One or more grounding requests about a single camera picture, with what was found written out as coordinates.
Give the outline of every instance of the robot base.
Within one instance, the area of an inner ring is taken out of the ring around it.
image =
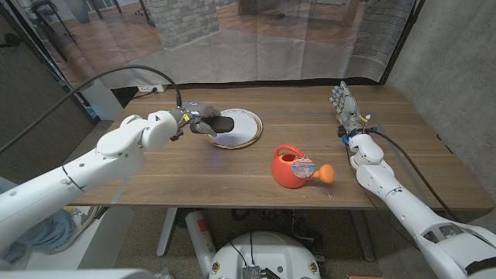
[[[278,232],[253,232],[251,234],[252,243],[250,245],[250,234],[246,233],[232,241],[234,247],[243,255],[248,268],[243,268],[245,263],[243,257],[227,243],[214,256],[210,279],[219,278],[242,278],[255,279],[262,278],[260,272],[253,272],[253,262],[255,267],[259,267],[263,272],[269,271],[279,278],[287,279],[319,279],[320,273],[317,261],[308,249],[298,241]]]

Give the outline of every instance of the power strip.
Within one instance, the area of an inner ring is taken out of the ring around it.
[[[167,89],[166,85],[151,85],[151,86],[138,86],[139,92],[148,93],[151,92],[154,88],[157,89],[157,92],[164,92]]]

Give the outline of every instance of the sheer curtain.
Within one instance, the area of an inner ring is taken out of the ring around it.
[[[366,77],[379,81],[414,0],[12,1],[76,86],[123,64],[177,83]],[[164,84],[127,71],[107,88]]]

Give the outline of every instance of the red watering can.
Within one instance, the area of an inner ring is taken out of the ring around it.
[[[279,154],[281,150],[291,152]],[[328,164],[315,171],[315,165],[298,148],[283,144],[274,151],[272,176],[281,185],[288,188],[300,188],[308,179],[320,178],[325,183],[334,181],[334,169]]]

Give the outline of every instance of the white plate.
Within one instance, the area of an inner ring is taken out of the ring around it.
[[[229,133],[220,133],[217,137],[207,135],[207,140],[218,147],[226,149],[245,147],[255,142],[262,133],[262,121],[250,111],[231,108],[221,111],[221,114],[234,120],[234,129]]]

